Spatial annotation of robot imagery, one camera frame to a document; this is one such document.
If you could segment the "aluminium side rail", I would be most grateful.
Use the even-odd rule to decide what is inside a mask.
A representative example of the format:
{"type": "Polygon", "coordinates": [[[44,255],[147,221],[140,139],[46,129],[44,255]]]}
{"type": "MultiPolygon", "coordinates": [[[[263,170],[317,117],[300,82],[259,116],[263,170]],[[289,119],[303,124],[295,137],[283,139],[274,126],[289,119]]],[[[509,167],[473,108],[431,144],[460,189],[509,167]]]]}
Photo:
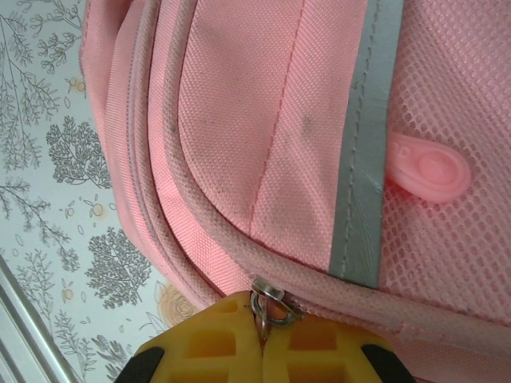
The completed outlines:
{"type": "Polygon", "coordinates": [[[2,256],[0,383],[81,383],[2,256]]]}

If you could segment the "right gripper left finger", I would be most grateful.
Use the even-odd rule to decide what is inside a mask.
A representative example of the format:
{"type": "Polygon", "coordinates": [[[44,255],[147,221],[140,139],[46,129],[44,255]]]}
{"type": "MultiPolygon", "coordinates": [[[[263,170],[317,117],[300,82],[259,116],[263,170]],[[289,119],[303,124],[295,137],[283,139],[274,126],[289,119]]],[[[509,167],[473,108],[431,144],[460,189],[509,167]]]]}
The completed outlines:
{"type": "Polygon", "coordinates": [[[150,339],[114,383],[263,383],[250,295],[227,296],[150,339]]]}

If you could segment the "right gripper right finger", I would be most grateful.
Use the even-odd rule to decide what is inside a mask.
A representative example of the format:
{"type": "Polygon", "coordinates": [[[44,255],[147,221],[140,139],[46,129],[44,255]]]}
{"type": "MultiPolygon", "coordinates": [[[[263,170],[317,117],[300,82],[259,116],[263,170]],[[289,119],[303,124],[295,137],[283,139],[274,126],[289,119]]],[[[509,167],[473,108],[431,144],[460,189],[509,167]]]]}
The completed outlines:
{"type": "Polygon", "coordinates": [[[385,339],[317,317],[273,328],[262,368],[263,383],[415,383],[385,339]]]}

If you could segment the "pink school backpack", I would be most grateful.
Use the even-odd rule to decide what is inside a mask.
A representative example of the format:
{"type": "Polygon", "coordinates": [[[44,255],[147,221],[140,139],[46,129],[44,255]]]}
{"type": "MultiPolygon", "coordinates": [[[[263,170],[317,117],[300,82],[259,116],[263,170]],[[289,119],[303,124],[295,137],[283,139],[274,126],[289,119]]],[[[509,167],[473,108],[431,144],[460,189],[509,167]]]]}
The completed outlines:
{"type": "Polygon", "coordinates": [[[86,0],[129,240],[199,312],[511,383],[511,0],[86,0]]]}

